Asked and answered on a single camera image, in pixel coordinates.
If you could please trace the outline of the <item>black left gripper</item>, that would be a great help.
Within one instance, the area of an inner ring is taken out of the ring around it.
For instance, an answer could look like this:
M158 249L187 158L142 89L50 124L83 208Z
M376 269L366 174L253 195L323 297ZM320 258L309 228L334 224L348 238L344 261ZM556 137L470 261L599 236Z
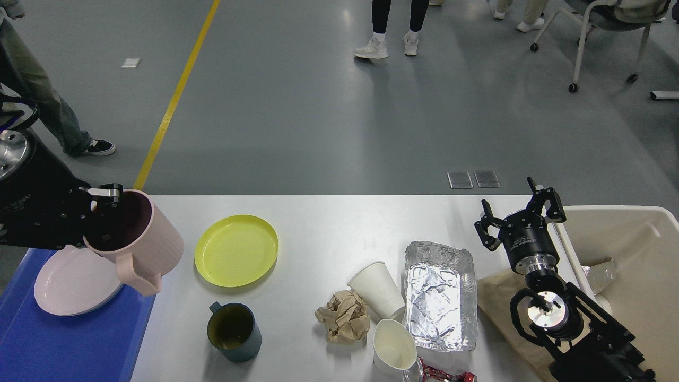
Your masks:
M124 189L90 188L31 131L2 132L2 245L39 249L110 241Z

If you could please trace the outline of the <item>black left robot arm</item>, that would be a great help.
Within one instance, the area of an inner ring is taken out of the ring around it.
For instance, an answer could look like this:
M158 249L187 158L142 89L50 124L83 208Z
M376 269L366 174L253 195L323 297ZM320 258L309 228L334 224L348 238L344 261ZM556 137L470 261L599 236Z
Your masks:
M2 95L1 242L39 249L83 247L86 239L109 242L122 220L121 184L92 187L72 174L31 126L39 118L34 102Z

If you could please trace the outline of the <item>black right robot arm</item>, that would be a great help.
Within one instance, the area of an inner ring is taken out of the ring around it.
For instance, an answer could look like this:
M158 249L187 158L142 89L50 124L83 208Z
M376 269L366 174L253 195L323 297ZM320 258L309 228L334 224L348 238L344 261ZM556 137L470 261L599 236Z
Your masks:
M653 381L643 370L643 354L628 329L574 283L558 274L559 256L547 227L567 219L558 193L528 177L531 199L523 210L494 216L482 200L474 227L490 251L502 245L511 270L526 287L511 298L511 322L519 336L550 353L550 373L558 381Z

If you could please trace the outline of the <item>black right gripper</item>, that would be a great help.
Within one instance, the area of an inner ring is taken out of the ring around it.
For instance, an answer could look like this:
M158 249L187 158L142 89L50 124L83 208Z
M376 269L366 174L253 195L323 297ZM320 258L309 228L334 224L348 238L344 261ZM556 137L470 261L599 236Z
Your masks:
M563 223L567 216L554 188L544 188L531 177L527 177L527 182L533 195L523 211L500 219L494 216L490 203L482 199L483 212L474 227L483 246L490 251L498 249L502 241L489 233L489 227L497 228L499 235L504 230L504 248L515 273L556 271L559 256L546 224Z

